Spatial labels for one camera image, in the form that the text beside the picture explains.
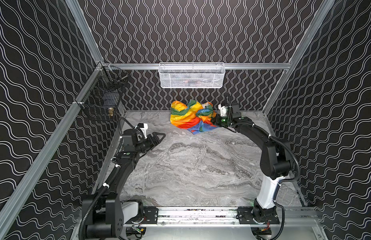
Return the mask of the rainbow striped jacket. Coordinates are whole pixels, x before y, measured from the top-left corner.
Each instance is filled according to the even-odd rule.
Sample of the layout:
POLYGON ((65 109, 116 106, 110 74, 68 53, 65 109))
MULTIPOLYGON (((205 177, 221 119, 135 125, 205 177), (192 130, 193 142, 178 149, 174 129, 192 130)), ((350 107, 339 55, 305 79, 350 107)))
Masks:
POLYGON ((218 126, 212 123, 217 113, 210 102, 204 104, 190 100, 188 104, 179 101, 171 103, 170 122, 179 129, 184 129, 193 135, 212 131, 218 126))

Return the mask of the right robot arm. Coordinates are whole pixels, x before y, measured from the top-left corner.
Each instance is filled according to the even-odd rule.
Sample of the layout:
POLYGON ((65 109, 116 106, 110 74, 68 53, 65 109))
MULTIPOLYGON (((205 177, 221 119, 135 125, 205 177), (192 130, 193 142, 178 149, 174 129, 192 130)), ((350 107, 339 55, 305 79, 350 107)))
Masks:
POLYGON ((212 123, 244 135, 261 149, 260 169, 263 180, 260 193, 254 200, 252 215, 257 223, 275 217, 276 208, 281 207, 276 202, 280 185, 297 181, 301 175, 298 158, 289 144, 272 136, 250 118, 239 114, 232 118, 217 115, 212 119, 212 123))

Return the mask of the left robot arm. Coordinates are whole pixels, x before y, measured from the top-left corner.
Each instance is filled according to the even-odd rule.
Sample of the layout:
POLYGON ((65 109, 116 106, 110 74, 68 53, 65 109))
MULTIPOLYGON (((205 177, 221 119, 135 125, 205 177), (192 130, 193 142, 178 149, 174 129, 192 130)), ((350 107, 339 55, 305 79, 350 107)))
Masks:
POLYGON ((166 135, 153 132, 145 136, 142 131, 128 129, 121 136, 121 151, 112 161, 114 168, 101 187, 82 201, 82 217, 78 238, 126 239, 124 224, 140 224, 144 221, 142 201, 120 200, 121 191, 140 158, 159 145, 166 135))

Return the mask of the small brass object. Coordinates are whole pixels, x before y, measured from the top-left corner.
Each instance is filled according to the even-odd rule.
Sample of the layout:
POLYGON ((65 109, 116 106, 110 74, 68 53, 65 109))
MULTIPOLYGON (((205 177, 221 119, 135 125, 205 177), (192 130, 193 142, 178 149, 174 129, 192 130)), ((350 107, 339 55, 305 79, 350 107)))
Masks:
POLYGON ((114 116, 114 108, 108 108, 108 116, 110 118, 113 118, 113 116, 114 116))

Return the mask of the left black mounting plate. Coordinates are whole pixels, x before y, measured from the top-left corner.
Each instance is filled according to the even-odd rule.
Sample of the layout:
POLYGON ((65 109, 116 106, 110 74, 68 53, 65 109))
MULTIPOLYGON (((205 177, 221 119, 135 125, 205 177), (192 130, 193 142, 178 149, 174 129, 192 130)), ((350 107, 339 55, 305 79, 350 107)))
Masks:
POLYGON ((130 225, 157 224, 159 209, 156 207, 144 207, 143 210, 139 210, 138 215, 128 220, 126 223, 130 225))

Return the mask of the black mounting plate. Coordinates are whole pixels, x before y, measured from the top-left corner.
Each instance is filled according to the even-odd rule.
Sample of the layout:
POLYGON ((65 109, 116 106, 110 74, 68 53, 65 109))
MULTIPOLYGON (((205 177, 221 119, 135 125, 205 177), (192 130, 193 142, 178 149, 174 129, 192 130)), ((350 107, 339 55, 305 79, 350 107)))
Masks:
POLYGON ((239 207, 237 209, 236 219, 239 220, 241 225, 278 225, 280 223, 279 216, 276 212, 276 206, 271 209, 262 209, 258 206, 239 207))
POLYGON ((157 224, 159 209, 156 207, 144 207, 143 210, 139 210, 138 215, 128 220, 126 223, 130 225, 157 224))

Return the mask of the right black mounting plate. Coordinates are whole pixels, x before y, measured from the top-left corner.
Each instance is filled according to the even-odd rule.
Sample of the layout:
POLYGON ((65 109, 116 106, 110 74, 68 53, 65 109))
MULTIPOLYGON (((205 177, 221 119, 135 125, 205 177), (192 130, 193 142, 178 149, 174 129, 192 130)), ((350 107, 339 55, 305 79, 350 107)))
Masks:
POLYGON ((262 209, 258 206, 239 207, 237 209, 236 219, 239 220, 241 225, 278 225, 280 223, 279 216, 276 212, 276 206, 271 209, 262 209))

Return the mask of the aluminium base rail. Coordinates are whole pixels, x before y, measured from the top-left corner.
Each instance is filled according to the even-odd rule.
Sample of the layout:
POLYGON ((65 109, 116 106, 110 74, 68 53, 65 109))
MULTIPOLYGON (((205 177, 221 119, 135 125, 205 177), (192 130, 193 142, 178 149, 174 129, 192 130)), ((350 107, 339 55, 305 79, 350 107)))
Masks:
MULTIPOLYGON (((282 210, 270 220, 255 222, 251 207, 146 207, 144 221, 128 221, 127 227, 276 227, 282 223, 282 210)), ((311 207, 285 207, 286 227, 319 226, 317 212, 311 207)))

